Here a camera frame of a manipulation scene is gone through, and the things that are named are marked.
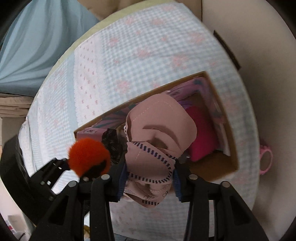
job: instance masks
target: blue gingham fabric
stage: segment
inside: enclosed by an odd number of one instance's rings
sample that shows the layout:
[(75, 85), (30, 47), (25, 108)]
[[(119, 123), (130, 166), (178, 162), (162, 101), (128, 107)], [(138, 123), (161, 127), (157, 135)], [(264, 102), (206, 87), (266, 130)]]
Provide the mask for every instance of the blue gingham fabric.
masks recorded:
[[(30, 175), (51, 158), (67, 157), (73, 131), (94, 117), (159, 86), (207, 71), (226, 111), (239, 170), (232, 183), (250, 208), (259, 180), (259, 143), (252, 106), (228, 55), (183, 5), (167, 3), (130, 14), (82, 42), (40, 88), (19, 134)], [(73, 172), (54, 186), (61, 191)], [(173, 195), (154, 209), (111, 203), (114, 232), (138, 240), (182, 240), (188, 204)], [(213, 235), (213, 206), (210, 235)]]

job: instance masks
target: beige wall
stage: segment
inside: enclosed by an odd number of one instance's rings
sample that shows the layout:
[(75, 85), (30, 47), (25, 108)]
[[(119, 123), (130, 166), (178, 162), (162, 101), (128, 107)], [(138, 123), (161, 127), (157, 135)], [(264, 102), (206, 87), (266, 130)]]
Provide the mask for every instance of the beige wall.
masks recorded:
[(240, 62), (259, 134), (272, 145), (253, 212), (279, 240), (296, 216), (296, 40), (265, 0), (203, 0), (203, 21)]

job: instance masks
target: orange pom-pom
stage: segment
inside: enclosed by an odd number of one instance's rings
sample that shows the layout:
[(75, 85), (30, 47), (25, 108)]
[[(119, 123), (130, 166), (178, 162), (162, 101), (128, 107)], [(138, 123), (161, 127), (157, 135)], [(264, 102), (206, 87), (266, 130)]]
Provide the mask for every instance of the orange pom-pom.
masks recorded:
[(89, 169), (103, 161), (106, 161), (106, 167), (100, 174), (106, 174), (111, 165), (109, 151), (101, 142), (91, 138), (84, 138), (75, 142), (69, 150), (68, 159), (69, 167), (79, 177), (82, 177)]

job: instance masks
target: silver rivet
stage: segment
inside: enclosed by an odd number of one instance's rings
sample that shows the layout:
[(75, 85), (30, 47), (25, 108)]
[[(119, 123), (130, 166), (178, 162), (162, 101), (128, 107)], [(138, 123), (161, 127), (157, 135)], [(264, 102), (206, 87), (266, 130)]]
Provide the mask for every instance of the silver rivet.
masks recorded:
[(72, 188), (72, 187), (75, 187), (76, 184), (77, 184), (76, 181), (71, 181), (71, 182), (68, 183), (68, 186)]
[(225, 187), (225, 188), (229, 188), (230, 183), (229, 182), (222, 182), (222, 186)]
[(104, 175), (101, 176), (101, 178), (103, 180), (108, 180), (110, 178), (110, 175), (109, 174), (104, 174)]
[(197, 179), (198, 179), (198, 176), (195, 175), (195, 174), (190, 174), (190, 175), (189, 175), (189, 179), (190, 179), (190, 180), (197, 180)]

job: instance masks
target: cardboard box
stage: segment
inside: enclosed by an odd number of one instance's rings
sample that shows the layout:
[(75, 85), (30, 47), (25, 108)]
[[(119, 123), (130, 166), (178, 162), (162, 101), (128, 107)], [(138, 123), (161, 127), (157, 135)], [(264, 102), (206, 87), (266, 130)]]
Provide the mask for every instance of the cardboard box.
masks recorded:
[[(214, 89), (214, 87), (211, 83), (211, 80), (206, 72), (200, 72), (197, 74), (193, 74), (193, 75), (184, 77), (184, 78), (179, 79), (177, 81), (171, 82), (169, 84), (166, 84), (164, 86), (156, 88), (152, 91), (142, 94), (130, 101), (127, 101), (127, 102), (113, 108), (112, 110), (104, 113), (101, 116), (96, 117), (95, 119), (91, 120), (90, 122), (84, 124), (83, 126), (79, 127), (77, 130), (75, 130), (74, 131), (75, 138), (76, 138), (77, 132), (82, 131), (85, 128), (94, 126), (98, 122), (102, 121), (104, 117), (109, 116), (110, 114), (120, 111), (128, 106), (133, 105), (133, 104), (137, 104), (154, 94), (159, 94), (164, 91), (170, 91), (172, 89), (176, 90), (176, 88), (174, 88), (174, 87), (177, 87), (183, 83), (192, 81), (193, 79), (196, 79), (199, 77), (203, 77), (204, 79), (206, 79), (206, 82), (208, 85), (207, 86), (208, 91), (210, 92), (209, 95), (211, 96), (211, 98), (215, 99), (215, 103), (218, 105), (217, 108), (221, 111), (223, 118), (225, 120), (222, 125), (224, 128), (223, 131), (226, 133), (226, 136), (227, 136), (227, 142), (228, 142), (230, 156), (223, 154), (223, 152), (221, 152), (221, 151), (215, 151), (212, 154), (209, 154), (208, 156), (204, 157), (202, 160), (199, 160), (197, 162), (190, 162), (189, 166), (190, 166), (190, 170), (192, 173), (197, 174), (198, 176), (201, 176), (206, 181), (213, 181), (213, 180), (222, 178), (223, 176), (238, 170), (237, 151), (236, 151), (236, 146), (234, 143), (232, 130), (231, 130), (231, 127), (228, 123), (225, 110), (223, 109), (223, 105), (221, 103), (221, 100), (219, 99), (218, 94), (217, 94), (216, 90)], [(197, 92), (192, 93), (190, 99), (193, 100), (194, 98), (200, 99), (200, 95)]]

